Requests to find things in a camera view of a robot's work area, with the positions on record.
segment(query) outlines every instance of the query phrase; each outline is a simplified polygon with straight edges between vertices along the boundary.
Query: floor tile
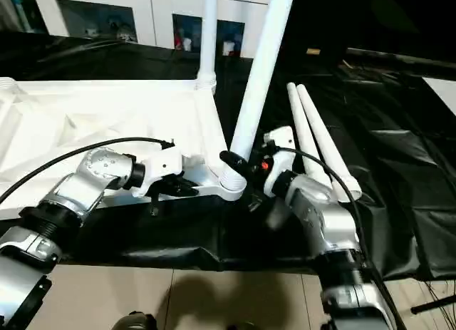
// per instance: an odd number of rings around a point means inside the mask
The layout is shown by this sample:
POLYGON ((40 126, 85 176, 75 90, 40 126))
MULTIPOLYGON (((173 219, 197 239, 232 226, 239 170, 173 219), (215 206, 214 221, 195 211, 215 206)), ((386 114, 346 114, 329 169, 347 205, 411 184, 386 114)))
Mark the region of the floor tile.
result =
POLYGON ((321 325, 329 320, 329 316, 323 312, 323 306, 321 305, 320 280, 316 275, 302 274, 301 277, 304 285, 304 294, 306 295, 311 330, 320 330, 321 325))
POLYGON ((175 271, 166 330, 309 330, 298 274, 175 271))
POLYGON ((424 304, 429 299, 423 294, 420 284, 414 279, 404 279, 394 282, 386 282, 386 286, 395 302, 396 308, 401 315, 405 326, 409 330, 445 330, 434 312, 412 314, 410 308, 424 304))
POLYGON ((110 330, 131 311, 163 328, 171 269, 57 266, 53 286, 28 330, 110 330))

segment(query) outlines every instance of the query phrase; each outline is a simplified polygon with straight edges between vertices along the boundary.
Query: black cable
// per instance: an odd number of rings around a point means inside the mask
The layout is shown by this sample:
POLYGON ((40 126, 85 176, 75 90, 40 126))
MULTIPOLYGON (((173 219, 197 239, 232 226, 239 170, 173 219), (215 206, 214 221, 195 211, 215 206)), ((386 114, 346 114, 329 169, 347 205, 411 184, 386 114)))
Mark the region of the black cable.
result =
POLYGON ((367 248, 367 245, 366 245, 366 236, 364 235, 364 229, 361 226, 361 224, 362 224, 362 222, 361 222, 361 214, 359 212, 359 209, 358 209, 358 206, 357 206, 357 204, 355 202, 355 199, 353 198, 353 195, 351 194, 351 192, 348 189, 348 187, 345 184, 345 182, 342 180, 341 177, 339 177, 339 175, 332 168, 327 166, 327 164, 324 163, 323 161, 321 161, 320 159, 315 158, 313 155, 305 153, 302 150, 295 150, 293 148, 285 148, 285 147, 275 146, 274 149, 279 150, 279 151, 282 150, 282 151, 285 151, 285 152, 296 153, 296 154, 302 155, 303 157, 314 161, 315 163, 317 163, 320 166, 322 166, 326 171, 328 171, 329 174, 332 175, 334 177, 334 179, 336 179, 337 182, 341 185, 343 191, 347 194, 347 197, 348 197, 348 199, 350 200, 350 203, 353 206, 353 211, 354 211, 355 219, 356 219, 356 231, 358 233, 360 247, 361 247, 361 250, 364 253, 364 256, 366 258, 368 266, 369 266, 369 268, 370 268, 370 270, 372 272, 373 281, 377 285, 377 288, 380 291, 380 293, 382 294, 382 297, 385 299, 385 301, 388 304, 390 310, 394 314, 394 318, 395 318, 395 321, 396 321, 396 325, 398 326, 398 329, 406 330, 405 325, 404 325, 404 323, 402 321, 402 318, 399 315, 399 311, 396 309, 396 306, 394 304, 393 298, 391 297, 390 292, 388 291, 388 288, 386 287, 385 283, 383 282, 380 273, 378 272, 377 268, 373 264, 372 259, 371 259, 370 255, 369 255, 368 248, 367 248))
POLYGON ((14 191, 20 188, 23 184, 28 182, 31 178, 35 177, 37 174, 43 172, 44 170, 47 170, 50 168, 50 166, 55 165, 56 163, 59 163, 60 161, 63 161, 65 159, 68 159, 70 157, 73 157, 74 155, 84 153, 88 150, 93 150, 98 147, 106 146, 106 145, 112 145, 113 143, 128 143, 132 141, 142 141, 146 143, 159 143, 161 144, 162 148, 168 148, 170 146, 173 146, 172 143, 169 143, 167 141, 163 140, 158 140, 154 138, 141 138, 141 137, 135 137, 135 138, 118 138, 118 139, 112 139, 112 140, 106 140, 106 141, 101 141, 99 143, 94 143, 89 146, 85 146, 82 148, 79 148, 77 150, 72 150, 69 153, 66 153, 64 155, 61 155, 60 157, 57 157, 55 159, 52 159, 51 161, 47 162, 46 164, 38 167, 36 170, 33 170, 17 182, 15 182, 7 191, 5 191, 1 196, 0 196, 0 204, 9 197, 10 194, 12 194, 14 191))
MULTIPOLYGON (((439 298, 438 298, 437 294, 435 293, 431 284, 429 282, 426 282, 425 284, 426 284, 428 291, 430 292, 432 300, 437 301, 439 298)), ((445 320, 445 323, 447 324, 448 328, 451 330, 456 330, 456 323, 451 319, 450 315, 447 312, 447 309, 443 306, 440 306, 439 310, 442 313, 443 319, 445 320)))

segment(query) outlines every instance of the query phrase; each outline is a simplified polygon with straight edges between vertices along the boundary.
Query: black tripod leg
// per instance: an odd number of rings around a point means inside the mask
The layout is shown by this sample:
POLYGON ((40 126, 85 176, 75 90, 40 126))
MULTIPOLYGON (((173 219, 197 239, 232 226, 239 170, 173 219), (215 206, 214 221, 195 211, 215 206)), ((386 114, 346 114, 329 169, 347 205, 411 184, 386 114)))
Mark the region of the black tripod leg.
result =
POLYGON ((436 309, 438 307, 447 306, 454 303, 456 303, 456 295, 438 299, 423 305, 414 306, 410 310, 413 314, 419 314, 420 312, 436 309))

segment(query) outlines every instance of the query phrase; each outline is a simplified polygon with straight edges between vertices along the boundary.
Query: black plastic sheet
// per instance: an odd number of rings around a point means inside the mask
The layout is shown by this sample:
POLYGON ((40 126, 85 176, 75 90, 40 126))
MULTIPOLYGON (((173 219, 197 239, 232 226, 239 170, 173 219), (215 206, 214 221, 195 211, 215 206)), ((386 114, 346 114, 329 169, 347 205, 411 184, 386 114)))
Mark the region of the black plastic sheet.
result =
MULTIPOLYGON (((26 80, 188 79, 198 56, 111 41, 0 33, 0 76, 26 80)), ((373 260, 386 279, 456 277, 456 117, 421 78, 279 63, 258 136, 292 125, 286 84, 304 83, 357 177, 373 260)), ((231 141, 251 61, 217 59, 216 105, 231 141)), ((302 170, 296 160, 296 170, 302 170)), ((253 191, 97 210, 66 263, 307 272, 299 221, 271 227, 274 200, 253 191)), ((16 221, 0 222, 0 234, 16 221)))

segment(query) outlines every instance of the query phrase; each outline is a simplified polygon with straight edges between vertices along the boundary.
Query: table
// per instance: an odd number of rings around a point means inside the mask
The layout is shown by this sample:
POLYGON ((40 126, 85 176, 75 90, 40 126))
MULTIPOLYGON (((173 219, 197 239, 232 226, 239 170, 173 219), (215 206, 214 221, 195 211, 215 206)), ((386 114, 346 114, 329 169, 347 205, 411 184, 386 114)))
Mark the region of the table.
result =
MULTIPOLYGON (((198 55, 162 48, 1 33, 0 76, 20 80, 185 79, 198 55)), ((251 61, 217 59, 216 104, 229 142, 251 61)), ((456 117, 423 79, 323 67, 276 67, 259 126, 293 125, 286 83, 305 83, 364 192, 368 248, 385 279, 456 276, 456 117)), ((296 160, 296 171, 302 170, 296 160)), ((205 270, 307 272, 306 241, 289 217, 266 226, 273 200, 245 193, 98 210, 64 263, 205 270)), ((0 222, 0 234, 16 221, 0 222)))

